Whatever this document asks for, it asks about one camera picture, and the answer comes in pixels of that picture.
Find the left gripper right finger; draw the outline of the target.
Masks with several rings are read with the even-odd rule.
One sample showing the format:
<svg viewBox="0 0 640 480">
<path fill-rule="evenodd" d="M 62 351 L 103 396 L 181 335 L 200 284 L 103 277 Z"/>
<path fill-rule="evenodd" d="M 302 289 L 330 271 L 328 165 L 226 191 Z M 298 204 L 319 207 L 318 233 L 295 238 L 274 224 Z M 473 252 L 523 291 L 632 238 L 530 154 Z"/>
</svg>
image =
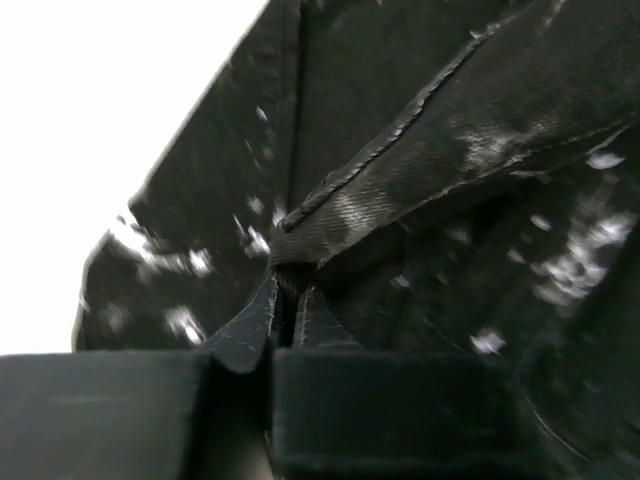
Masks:
<svg viewBox="0 0 640 480">
<path fill-rule="evenodd" d="M 512 369 L 470 353 L 358 345 L 307 290 L 272 357 L 272 465 L 284 479 L 546 479 Z"/>
</svg>

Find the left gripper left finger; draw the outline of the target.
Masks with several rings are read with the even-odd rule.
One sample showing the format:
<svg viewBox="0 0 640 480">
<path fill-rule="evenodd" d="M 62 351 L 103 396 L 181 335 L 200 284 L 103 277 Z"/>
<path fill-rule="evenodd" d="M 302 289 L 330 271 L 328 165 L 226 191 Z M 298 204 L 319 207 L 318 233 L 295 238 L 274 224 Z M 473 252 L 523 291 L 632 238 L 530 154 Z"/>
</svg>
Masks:
<svg viewBox="0 0 640 480">
<path fill-rule="evenodd" d="M 267 479 L 262 361 L 278 294 L 197 350 L 8 355 L 5 479 Z"/>
</svg>

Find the black white patterned trousers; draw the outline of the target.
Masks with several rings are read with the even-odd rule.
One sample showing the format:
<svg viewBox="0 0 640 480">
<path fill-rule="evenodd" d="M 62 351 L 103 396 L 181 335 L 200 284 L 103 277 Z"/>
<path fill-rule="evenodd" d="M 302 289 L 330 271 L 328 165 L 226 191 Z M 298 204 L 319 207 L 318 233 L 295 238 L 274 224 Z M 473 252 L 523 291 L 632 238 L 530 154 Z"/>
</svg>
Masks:
<svg viewBox="0 0 640 480">
<path fill-rule="evenodd" d="M 554 479 L 639 475 L 639 5 L 272 1 L 90 259 L 74 347 L 507 360 Z"/>
</svg>

